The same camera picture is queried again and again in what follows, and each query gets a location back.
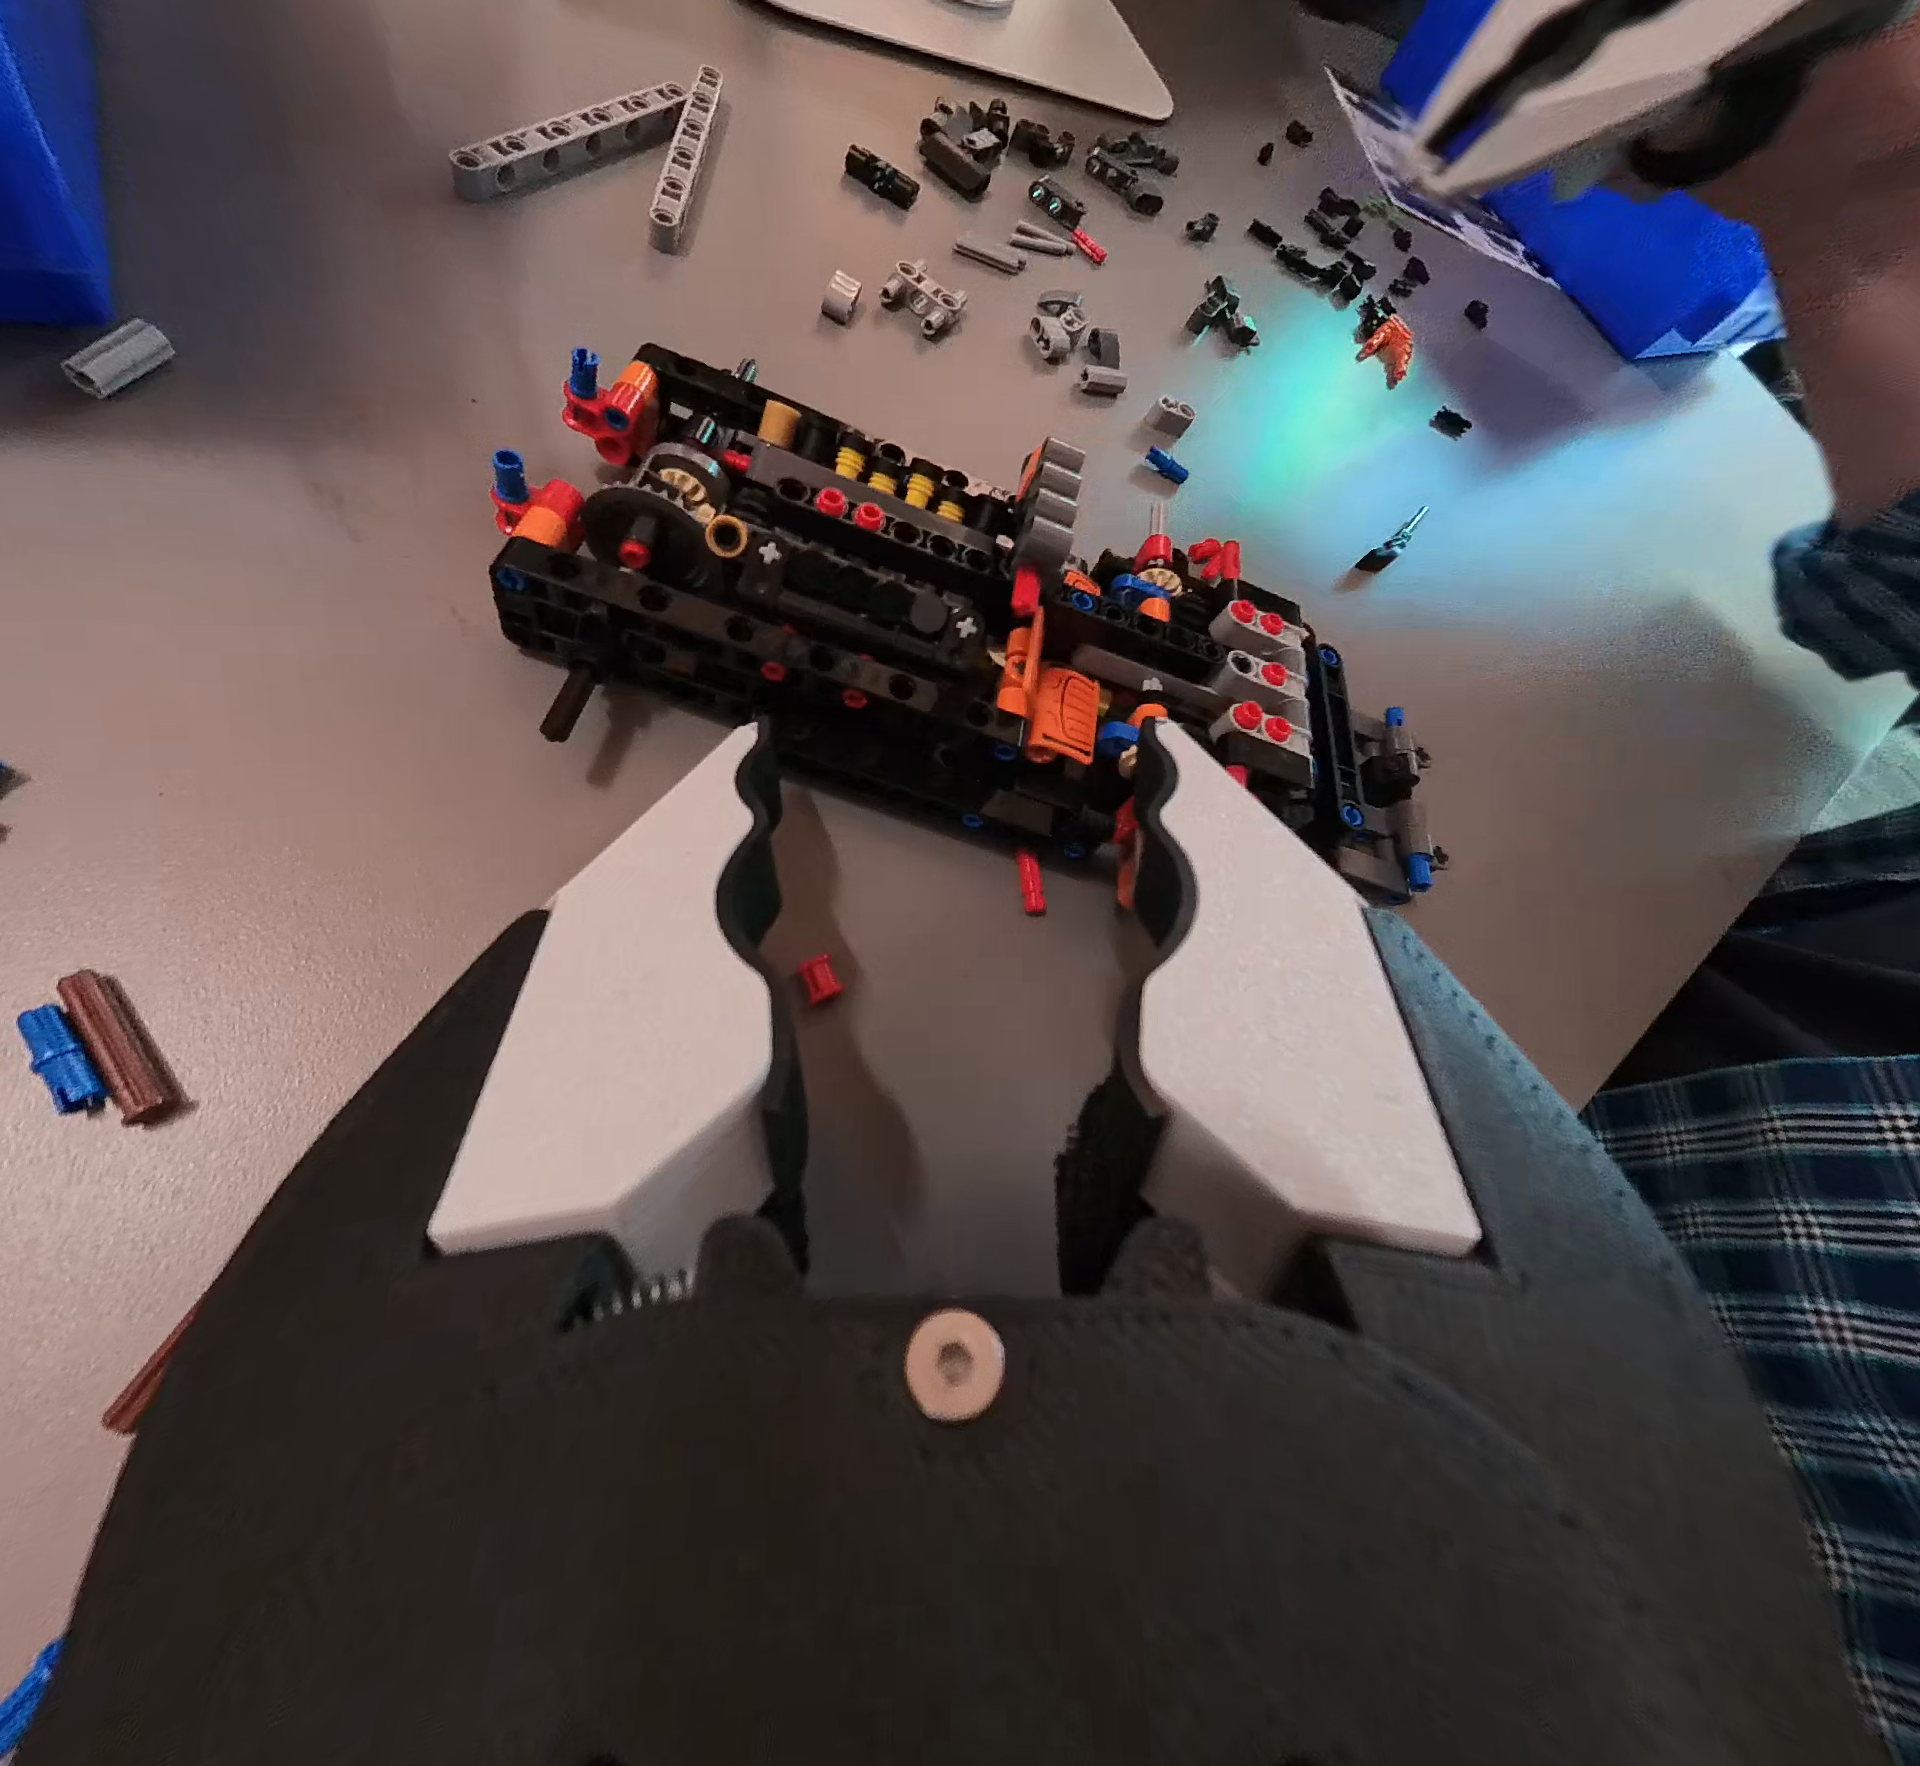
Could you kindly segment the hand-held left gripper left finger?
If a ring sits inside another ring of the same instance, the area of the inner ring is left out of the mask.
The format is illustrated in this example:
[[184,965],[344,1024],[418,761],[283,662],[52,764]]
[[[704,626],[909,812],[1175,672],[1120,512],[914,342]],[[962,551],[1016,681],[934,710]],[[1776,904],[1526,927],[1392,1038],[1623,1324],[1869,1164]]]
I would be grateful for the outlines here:
[[806,1265],[807,1122],[789,998],[773,727],[735,727],[548,902],[427,1240],[444,1255],[606,1235],[691,1274],[760,1212]]

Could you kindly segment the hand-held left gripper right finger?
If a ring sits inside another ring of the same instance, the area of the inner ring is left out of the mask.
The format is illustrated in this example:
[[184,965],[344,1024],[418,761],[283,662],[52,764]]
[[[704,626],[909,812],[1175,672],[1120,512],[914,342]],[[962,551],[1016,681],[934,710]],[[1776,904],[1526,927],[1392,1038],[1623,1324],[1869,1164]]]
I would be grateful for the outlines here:
[[1145,1205],[1269,1295],[1309,1240],[1465,1259],[1481,1224],[1369,908],[1186,727],[1136,765],[1149,962],[1120,1064],[1155,1128]]

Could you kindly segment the pile of black lego pins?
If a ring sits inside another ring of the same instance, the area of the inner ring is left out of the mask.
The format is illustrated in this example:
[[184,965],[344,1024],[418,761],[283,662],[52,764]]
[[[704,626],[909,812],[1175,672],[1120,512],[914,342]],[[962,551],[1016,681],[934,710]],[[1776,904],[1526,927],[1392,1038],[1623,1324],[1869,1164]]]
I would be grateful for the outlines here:
[[[1332,117],[1284,106],[1255,151],[1272,178],[1244,224],[1282,289],[1312,302],[1333,339],[1333,370],[1379,406],[1422,409],[1458,445],[1479,432],[1472,358],[1493,349],[1491,268],[1450,235],[1395,214],[1355,151],[1336,151]],[[1400,314],[1413,337],[1406,383],[1385,390],[1375,361],[1355,363],[1369,314]]]

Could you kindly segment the partly built lego car model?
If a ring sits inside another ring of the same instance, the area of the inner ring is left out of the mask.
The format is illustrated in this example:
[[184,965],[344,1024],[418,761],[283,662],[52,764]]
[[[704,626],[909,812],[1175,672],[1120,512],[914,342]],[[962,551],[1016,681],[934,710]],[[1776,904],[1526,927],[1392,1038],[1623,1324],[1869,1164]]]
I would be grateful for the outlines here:
[[491,455],[491,607],[564,669],[540,720],[636,685],[764,723],[784,770],[900,814],[1128,872],[1136,765],[1184,727],[1360,896],[1406,906],[1450,867],[1400,708],[1364,715],[1342,655],[1237,540],[1076,540],[1086,457],[1048,437],[991,484],[645,342],[613,383],[577,348],[564,428],[588,488]]

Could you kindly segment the pile of dark lego connectors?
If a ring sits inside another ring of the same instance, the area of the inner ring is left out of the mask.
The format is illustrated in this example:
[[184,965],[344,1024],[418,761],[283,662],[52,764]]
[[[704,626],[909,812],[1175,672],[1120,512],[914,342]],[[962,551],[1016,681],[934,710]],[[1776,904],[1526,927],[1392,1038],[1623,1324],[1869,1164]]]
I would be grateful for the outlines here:
[[[1016,121],[1001,98],[964,104],[937,98],[922,121],[917,156],[926,176],[969,206],[991,193],[1005,161],[1010,157],[1016,168],[1031,167],[1019,193],[1019,215],[1006,232],[1027,223],[1058,234],[1068,234],[1073,227],[1086,229],[1086,204],[1063,178],[1076,156],[1084,178],[1104,186],[1128,215],[1138,219],[1154,219],[1164,208],[1159,182],[1175,178],[1181,167],[1175,148],[1140,129],[1101,132],[1080,148],[1076,134],[1065,126],[1056,129],[1031,117]],[[909,214],[922,193],[919,178],[871,146],[851,145],[841,176],[900,214]],[[836,328],[848,328],[862,293],[864,284],[836,268],[822,293],[819,314]],[[1220,273],[1206,281],[1203,298],[1186,314],[1184,331],[1192,339],[1218,333],[1236,351],[1260,344],[1257,323],[1248,317],[1236,284]]]

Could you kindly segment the person's right forearm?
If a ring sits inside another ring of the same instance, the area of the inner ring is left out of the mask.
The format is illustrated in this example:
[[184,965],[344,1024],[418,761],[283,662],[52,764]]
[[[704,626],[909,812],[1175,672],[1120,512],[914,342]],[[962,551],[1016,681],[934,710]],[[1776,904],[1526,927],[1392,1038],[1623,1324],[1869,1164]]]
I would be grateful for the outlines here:
[[1918,683],[1918,21],[1828,55],[1705,202],[1771,261],[1830,512],[1772,545],[1790,644]]

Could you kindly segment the lego sticker sheet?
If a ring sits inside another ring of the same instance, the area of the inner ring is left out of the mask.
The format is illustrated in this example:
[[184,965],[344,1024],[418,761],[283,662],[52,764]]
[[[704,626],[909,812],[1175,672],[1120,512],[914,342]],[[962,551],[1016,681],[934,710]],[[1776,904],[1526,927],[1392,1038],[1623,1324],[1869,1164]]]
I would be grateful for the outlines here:
[[1411,176],[1411,142],[1400,108],[1371,89],[1363,89],[1340,68],[1323,67],[1330,92],[1355,136],[1379,193],[1400,214],[1417,219],[1482,257],[1521,270],[1536,283],[1555,286],[1549,268],[1522,243],[1521,234],[1479,196],[1439,196],[1417,185]]

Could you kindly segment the brown ridged lego connector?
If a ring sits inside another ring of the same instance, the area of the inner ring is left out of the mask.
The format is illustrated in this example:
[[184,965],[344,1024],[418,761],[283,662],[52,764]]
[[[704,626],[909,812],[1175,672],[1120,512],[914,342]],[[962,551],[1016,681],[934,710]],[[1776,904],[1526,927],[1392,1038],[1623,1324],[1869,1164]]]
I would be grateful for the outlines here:
[[80,968],[60,978],[55,990],[125,1125],[150,1127],[184,1110],[187,1100],[172,1064],[113,975]]

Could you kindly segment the group of light grey lego pieces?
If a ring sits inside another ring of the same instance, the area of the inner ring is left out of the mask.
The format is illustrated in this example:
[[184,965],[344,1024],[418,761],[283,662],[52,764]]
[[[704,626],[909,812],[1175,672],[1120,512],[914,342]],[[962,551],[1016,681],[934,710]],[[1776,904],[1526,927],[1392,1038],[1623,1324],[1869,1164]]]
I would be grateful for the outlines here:
[[[1027,223],[1013,224],[1005,239],[960,234],[950,243],[950,254],[973,270],[1001,278],[1018,278],[1036,257],[1076,256],[1068,234]],[[923,257],[902,257],[874,286],[874,305],[887,314],[912,318],[926,342],[942,342],[967,318],[969,293],[934,276]],[[1077,289],[1044,289],[1028,310],[1021,339],[1038,365],[1073,370],[1076,387],[1086,396],[1120,398],[1132,384],[1115,333],[1089,321]]]

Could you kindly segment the grey ridged lego connector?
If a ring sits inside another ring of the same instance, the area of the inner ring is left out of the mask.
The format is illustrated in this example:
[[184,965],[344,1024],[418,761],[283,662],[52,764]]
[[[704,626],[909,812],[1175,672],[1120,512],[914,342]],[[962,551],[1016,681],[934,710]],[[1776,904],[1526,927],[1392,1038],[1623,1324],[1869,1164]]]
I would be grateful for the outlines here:
[[145,318],[126,318],[60,361],[60,376],[91,401],[108,401],[176,361],[173,340]]

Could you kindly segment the long grey lego beam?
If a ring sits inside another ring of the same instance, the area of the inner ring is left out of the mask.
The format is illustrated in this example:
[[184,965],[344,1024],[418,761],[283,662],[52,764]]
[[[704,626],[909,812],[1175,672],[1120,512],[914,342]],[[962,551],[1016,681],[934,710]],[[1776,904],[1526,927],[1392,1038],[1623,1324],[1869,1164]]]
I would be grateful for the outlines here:
[[665,80],[452,146],[450,188],[471,204],[525,196],[665,145],[687,86]]
[[678,256],[706,182],[706,167],[715,151],[715,136],[725,126],[723,73],[704,62],[692,73],[691,86],[674,122],[658,178],[645,206],[648,244],[664,256]]

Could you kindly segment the blue storage bin with tag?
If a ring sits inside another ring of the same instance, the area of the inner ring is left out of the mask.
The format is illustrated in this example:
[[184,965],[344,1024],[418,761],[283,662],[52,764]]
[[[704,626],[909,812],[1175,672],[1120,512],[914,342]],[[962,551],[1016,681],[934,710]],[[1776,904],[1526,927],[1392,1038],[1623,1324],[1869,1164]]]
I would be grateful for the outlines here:
[[110,311],[88,0],[1,0],[1,321]]

